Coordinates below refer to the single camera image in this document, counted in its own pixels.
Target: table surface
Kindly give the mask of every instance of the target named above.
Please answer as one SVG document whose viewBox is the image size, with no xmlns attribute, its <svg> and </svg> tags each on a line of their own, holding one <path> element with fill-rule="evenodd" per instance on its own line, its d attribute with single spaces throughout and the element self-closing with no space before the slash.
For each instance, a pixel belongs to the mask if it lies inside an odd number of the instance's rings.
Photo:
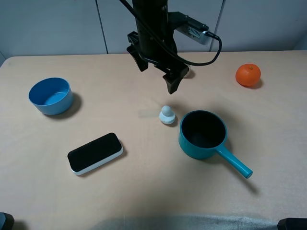
<svg viewBox="0 0 307 230">
<path fill-rule="evenodd" d="M 181 55 L 204 62 L 214 53 Z M 245 63 L 261 69 L 254 89 L 235 80 Z M 128 54 L 12 57 L 0 68 L 0 211 L 32 230 L 91 230 L 108 219 L 164 214 L 306 217 L 306 64 L 307 51 L 221 53 L 169 95 L 163 73 L 140 72 Z M 74 92 L 62 115 L 43 115 L 28 101 L 49 77 L 67 79 Z M 252 177 L 218 155 L 185 155 L 179 125 L 159 121 L 166 104 L 179 121 L 197 109 L 218 114 L 227 147 Z M 68 152 L 109 132 L 124 154 L 74 175 Z"/>
</svg>

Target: black cable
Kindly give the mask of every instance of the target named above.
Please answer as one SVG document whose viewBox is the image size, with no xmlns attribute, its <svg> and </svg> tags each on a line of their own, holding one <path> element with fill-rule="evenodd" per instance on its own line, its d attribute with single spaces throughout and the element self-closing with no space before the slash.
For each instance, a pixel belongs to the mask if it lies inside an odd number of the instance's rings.
<svg viewBox="0 0 307 230">
<path fill-rule="evenodd" d="M 128 11 L 130 11 L 130 13 L 141 23 L 141 25 L 145 28 L 145 30 L 154 38 L 154 40 L 167 52 L 169 53 L 172 57 L 174 57 L 175 59 L 177 59 L 178 61 L 181 61 L 187 65 L 191 65 L 191 66 L 207 66 L 212 64 L 213 62 L 215 62 L 215 60 L 217 59 L 217 57 L 220 55 L 221 49 L 222 49 L 222 41 L 220 39 L 219 36 L 215 35 L 214 33 L 208 31 L 206 32 L 206 36 L 207 37 L 211 37 L 215 40 L 217 40 L 219 42 L 219 49 L 217 50 L 217 53 L 215 55 L 215 57 L 208 62 L 204 62 L 204 63 L 195 63 L 195 62 L 191 62 L 188 60 L 183 59 L 182 57 L 178 56 L 178 54 L 174 53 L 170 48 L 168 48 L 162 41 L 161 39 L 158 37 L 158 35 L 156 35 L 156 33 L 149 27 L 149 25 L 147 25 L 146 22 L 144 22 L 141 17 L 136 13 L 136 11 L 130 6 L 129 3 L 127 3 L 126 0 L 119 0 L 127 9 Z"/>
</svg>

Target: black and white device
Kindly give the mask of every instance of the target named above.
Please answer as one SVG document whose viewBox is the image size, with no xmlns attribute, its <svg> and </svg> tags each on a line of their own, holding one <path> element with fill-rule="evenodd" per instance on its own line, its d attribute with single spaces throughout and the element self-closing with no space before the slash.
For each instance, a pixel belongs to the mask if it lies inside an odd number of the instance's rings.
<svg viewBox="0 0 307 230">
<path fill-rule="evenodd" d="M 93 140 L 68 153 L 71 170 L 82 175 L 120 156 L 124 151 L 114 133 Z"/>
</svg>

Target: white toy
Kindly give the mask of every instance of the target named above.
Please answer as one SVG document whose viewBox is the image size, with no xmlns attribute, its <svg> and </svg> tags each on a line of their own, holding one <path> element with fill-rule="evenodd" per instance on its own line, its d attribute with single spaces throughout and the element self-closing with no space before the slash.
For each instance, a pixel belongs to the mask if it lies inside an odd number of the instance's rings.
<svg viewBox="0 0 307 230">
<path fill-rule="evenodd" d="M 162 107 L 162 110 L 159 114 L 159 118 L 162 121 L 162 123 L 170 125 L 175 121 L 176 114 L 173 112 L 171 107 L 165 105 Z"/>
</svg>

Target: white wall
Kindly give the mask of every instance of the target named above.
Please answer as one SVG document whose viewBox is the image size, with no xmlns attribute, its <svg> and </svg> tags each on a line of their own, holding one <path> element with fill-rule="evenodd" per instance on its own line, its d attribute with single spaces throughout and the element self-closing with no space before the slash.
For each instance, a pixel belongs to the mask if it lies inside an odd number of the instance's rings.
<svg viewBox="0 0 307 230">
<path fill-rule="evenodd" d="M 0 67 L 1 67 L 1 65 L 4 63 L 4 61 L 5 61 L 5 58 L 4 58 L 4 56 L 0 53 Z"/>
<path fill-rule="evenodd" d="M 292 50 L 306 30 L 307 0 L 225 0 L 217 34 L 223 51 Z"/>
<path fill-rule="evenodd" d="M 6 58 L 106 53 L 95 0 L 0 0 L 0 50 Z"/>
<path fill-rule="evenodd" d="M 215 30 L 223 0 L 169 0 L 168 11 L 180 11 Z M 102 25 L 109 53 L 123 53 L 129 46 L 127 34 L 137 31 L 135 19 L 119 0 L 98 0 Z M 203 46 L 175 31 L 179 51 L 209 51 L 210 42 Z"/>
</svg>

